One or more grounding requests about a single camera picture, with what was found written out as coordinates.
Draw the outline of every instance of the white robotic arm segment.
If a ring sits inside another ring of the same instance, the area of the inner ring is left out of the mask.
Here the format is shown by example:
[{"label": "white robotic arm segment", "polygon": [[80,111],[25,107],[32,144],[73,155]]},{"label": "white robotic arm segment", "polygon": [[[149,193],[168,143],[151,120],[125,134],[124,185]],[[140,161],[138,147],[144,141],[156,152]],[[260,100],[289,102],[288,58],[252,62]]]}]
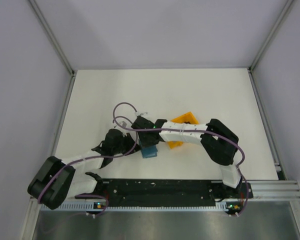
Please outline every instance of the white robotic arm segment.
[{"label": "white robotic arm segment", "polygon": [[86,173],[99,169],[101,167],[104,158],[96,157],[98,155],[100,156],[100,153],[90,150],[82,155],[62,158],[62,162],[64,164],[83,159],[83,161],[77,162],[72,165],[72,167],[75,169],[75,172],[65,199],[73,198],[74,196],[83,193],[92,193],[94,191],[98,182]]},{"label": "white robotic arm segment", "polygon": [[[167,121],[162,125],[163,129],[178,129],[180,131],[161,131],[159,133],[160,137],[165,142],[170,141],[181,141],[184,143],[192,143],[202,146],[202,133],[201,132],[184,132],[184,130],[206,130],[207,126],[205,124],[186,124],[186,123],[175,123]],[[241,176],[237,171],[236,165],[220,165],[220,170],[222,174],[222,182],[224,185],[231,188],[236,188],[240,183]]]}]

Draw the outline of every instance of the robotic arm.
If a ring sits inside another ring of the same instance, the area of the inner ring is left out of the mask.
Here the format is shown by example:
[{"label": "robotic arm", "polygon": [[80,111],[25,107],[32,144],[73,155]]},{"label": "robotic arm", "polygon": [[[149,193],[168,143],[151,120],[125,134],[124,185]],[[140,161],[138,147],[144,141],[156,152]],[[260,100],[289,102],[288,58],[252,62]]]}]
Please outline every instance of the robotic arm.
[{"label": "robotic arm", "polygon": [[[174,123],[166,119],[158,119],[153,123],[138,116],[131,127],[135,130],[145,130],[138,132],[142,147],[169,141],[203,146],[210,158],[219,164],[223,185],[233,190],[238,190],[240,187],[242,178],[233,159],[238,149],[220,137],[197,132],[197,130],[206,130],[237,144],[239,138],[219,120],[211,119],[205,126]],[[147,131],[148,129],[158,129],[158,131]],[[129,133],[124,135],[118,129],[110,129],[104,141],[83,155],[62,160],[55,156],[49,157],[29,185],[28,193],[50,209],[55,209],[65,199],[95,190],[101,178],[91,171],[104,168],[118,154],[133,154],[140,149],[141,147],[135,143]]]}]

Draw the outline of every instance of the aluminum frame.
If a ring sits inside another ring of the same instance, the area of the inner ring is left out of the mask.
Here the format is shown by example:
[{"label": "aluminum frame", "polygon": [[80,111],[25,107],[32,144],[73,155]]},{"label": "aluminum frame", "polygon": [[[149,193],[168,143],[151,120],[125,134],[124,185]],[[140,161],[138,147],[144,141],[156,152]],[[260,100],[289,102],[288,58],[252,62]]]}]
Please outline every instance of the aluminum frame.
[{"label": "aluminum frame", "polygon": [[[74,86],[76,73],[71,67],[66,55],[64,54],[61,46],[59,45],[54,33],[52,32],[50,26],[48,25],[43,13],[41,12],[36,0],[27,0],[31,9],[33,10],[34,14],[36,15],[42,29],[46,33],[47,38],[49,39],[51,46],[56,51],[57,55],[59,56],[61,62],[63,63],[64,67],[70,74],[70,81],[67,94],[64,99],[64,105],[62,111],[60,113],[59,121],[55,130],[55,138],[51,144],[50,152],[53,155],[56,151],[60,133],[62,130],[63,122],[65,119],[65,115],[67,112],[68,104],[70,101],[71,92]],[[264,125],[265,133],[270,145],[270,149],[272,152],[272,156],[274,159],[274,164],[276,166],[277,171],[283,170],[285,173],[285,168],[280,162],[280,154],[276,147],[276,141],[273,136],[273,131],[268,120],[265,105],[261,99],[259,94],[259,89],[257,82],[253,75],[253,70],[260,62],[261,58],[267,51],[269,45],[271,44],[272,40],[276,36],[277,32],[279,31],[281,25],[283,24],[284,20],[287,18],[289,12],[291,11],[295,0],[287,0],[277,21],[273,25],[269,35],[265,39],[263,45],[261,46],[260,50],[256,54],[251,66],[248,68],[248,74],[251,80],[251,85],[255,94],[255,98],[259,107],[259,112],[261,115],[261,119]],[[300,232],[300,189],[298,183],[296,181],[291,180],[271,180],[271,181],[249,181],[253,190],[254,198],[250,199],[250,201],[290,201],[291,210],[293,212],[295,222],[297,228]],[[23,227],[20,235],[21,240],[30,240],[33,238],[36,223],[38,220],[39,212],[41,210],[41,205],[37,203],[36,199],[31,198],[29,201],[28,209],[26,212],[26,217],[23,222]]]}]

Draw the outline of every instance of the blue block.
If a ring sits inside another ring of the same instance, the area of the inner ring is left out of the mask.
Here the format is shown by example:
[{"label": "blue block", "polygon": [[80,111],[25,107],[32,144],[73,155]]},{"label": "blue block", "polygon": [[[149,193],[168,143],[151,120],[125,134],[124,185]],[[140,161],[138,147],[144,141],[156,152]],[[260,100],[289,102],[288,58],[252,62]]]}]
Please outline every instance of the blue block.
[{"label": "blue block", "polygon": [[140,140],[139,145],[141,146],[141,154],[144,159],[155,158],[157,156],[158,149],[155,145],[142,148]]}]

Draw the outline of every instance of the white floor panel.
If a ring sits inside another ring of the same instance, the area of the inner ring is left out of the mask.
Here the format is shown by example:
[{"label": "white floor panel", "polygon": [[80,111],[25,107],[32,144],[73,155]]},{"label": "white floor panel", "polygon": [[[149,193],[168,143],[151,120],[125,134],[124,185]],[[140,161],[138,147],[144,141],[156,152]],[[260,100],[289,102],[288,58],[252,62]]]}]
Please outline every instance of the white floor panel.
[{"label": "white floor panel", "polygon": [[[130,102],[150,119],[171,120],[191,111],[201,124],[222,121],[246,154],[241,169],[248,180],[277,180],[273,158],[246,69],[79,70],[56,156],[70,157],[97,146],[112,125],[117,103]],[[117,115],[135,118],[122,106]],[[219,166],[202,146],[185,143],[158,156],[141,153],[115,159],[97,172],[103,178],[221,179]]]}]

